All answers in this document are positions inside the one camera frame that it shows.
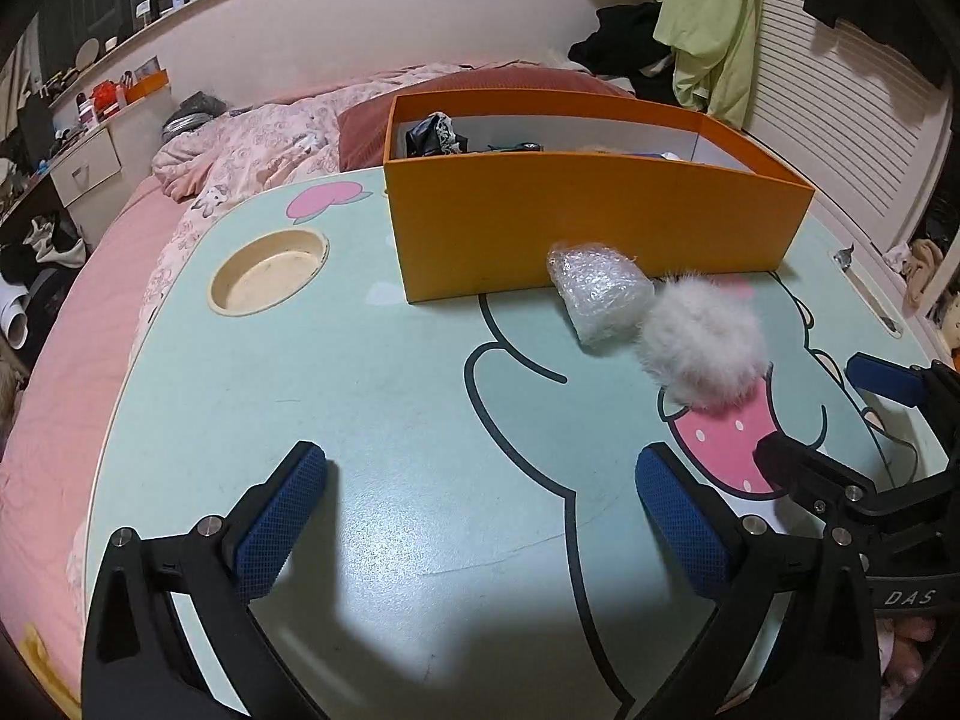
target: floral blanket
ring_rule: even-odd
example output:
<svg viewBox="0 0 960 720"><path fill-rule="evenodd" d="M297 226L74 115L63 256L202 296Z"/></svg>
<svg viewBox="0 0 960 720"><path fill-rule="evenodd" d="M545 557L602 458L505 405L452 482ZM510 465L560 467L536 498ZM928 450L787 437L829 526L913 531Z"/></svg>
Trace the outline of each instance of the floral blanket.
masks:
<svg viewBox="0 0 960 720"><path fill-rule="evenodd" d="M190 204L150 277L131 361L174 279L218 218L261 191L338 172L337 117L347 108L462 69L433 64L391 71L294 103L268 103L239 116L223 114L167 143L154 157L154 175L167 196Z"/></svg>

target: blue gripper pad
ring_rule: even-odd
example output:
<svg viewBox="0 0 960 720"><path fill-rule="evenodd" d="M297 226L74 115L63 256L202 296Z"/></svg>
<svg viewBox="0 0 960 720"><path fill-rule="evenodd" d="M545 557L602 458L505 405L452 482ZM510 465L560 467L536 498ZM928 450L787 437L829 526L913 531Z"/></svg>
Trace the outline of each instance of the blue gripper pad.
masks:
<svg viewBox="0 0 960 720"><path fill-rule="evenodd" d="M270 592L325 483L326 456L309 445L237 545L233 574L244 604Z"/></svg>
<svg viewBox="0 0 960 720"><path fill-rule="evenodd" d="M693 591L719 603L733 576L730 553L720 536L652 447L640 452L635 478L643 506L670 544Z"/></svg>
<svg viewBox="0 0 960 720"><path fill-rule="evenodd" d="M867 392L874 392L905 406L926 403L926 385L917 370L857 352L847 361L847 380Z"/></svg>

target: yellow cloth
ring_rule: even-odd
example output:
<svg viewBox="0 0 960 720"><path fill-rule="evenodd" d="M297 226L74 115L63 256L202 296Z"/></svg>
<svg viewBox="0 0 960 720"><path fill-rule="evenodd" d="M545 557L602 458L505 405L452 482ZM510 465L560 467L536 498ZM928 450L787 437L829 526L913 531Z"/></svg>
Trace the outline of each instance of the yellow cloth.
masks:
<svg viewBox="0 0 960 720"><path fill-rule="evenodd" d="M664 0L654 40L673 47L680 105L740 129L750 103L761 0Z"/></svg>
<svg viewBox="0 0 960 720"><path fill-rule="evenodd" d="M70 720L82 720L80 717L80 699L67 687L59 674L54 671L47 648L32 623L27 623L27 635L17 645L20 656L26 662L37 681Z"/></svg>

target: screw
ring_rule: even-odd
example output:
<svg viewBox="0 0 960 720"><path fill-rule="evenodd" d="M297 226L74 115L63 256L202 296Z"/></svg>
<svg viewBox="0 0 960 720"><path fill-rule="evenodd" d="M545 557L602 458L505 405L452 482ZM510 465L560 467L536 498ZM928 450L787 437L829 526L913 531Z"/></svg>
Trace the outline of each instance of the screw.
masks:
<svg viewBox="0 0 960 720"><path fill-rule="evenodd" d="M223 524L222 519L217 517L216 514L210 514L197 523L197 533L201 536L213 536L214 533L219 531Z"/></svg>
<svg viewBox="0 0 960 720"><path fill-rule="evenodd" d="M853 541L853 536L850 535L850 531L846 528L834 528L830 531L830 535L833 536L833 540L842 547L849 546L850 542Z"/></svg>
<svg viewBox="0 0 960 720"><path fill-rule="evenodd" d="M113 535L110 537L110 543L115 547L122 547L128 543L131 538L133 538L133 531L131 531L130 528L120 528L119 530L113 531Z"/></svg>
<svg viewBox="0 0 960 720"><path fill-rule="evenodd" d="M757 517L756 514L747 514L747 517L741 519L743 529L751 536L761 536L767 532L767 523L763 517Z"/></svg>

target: bubble wrap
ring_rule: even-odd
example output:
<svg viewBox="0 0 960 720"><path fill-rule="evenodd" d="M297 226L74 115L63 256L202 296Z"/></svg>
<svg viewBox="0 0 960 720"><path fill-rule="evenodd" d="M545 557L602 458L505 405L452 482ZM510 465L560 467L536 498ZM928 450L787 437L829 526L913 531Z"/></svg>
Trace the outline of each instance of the bubble wrap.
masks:
<svg viewBox="0 0 960 720"><path fill-rule="evenodd" d="M654 298L653 282L640 268L602 244L555 246L546 266L586 346L634 334Z"/></svg>

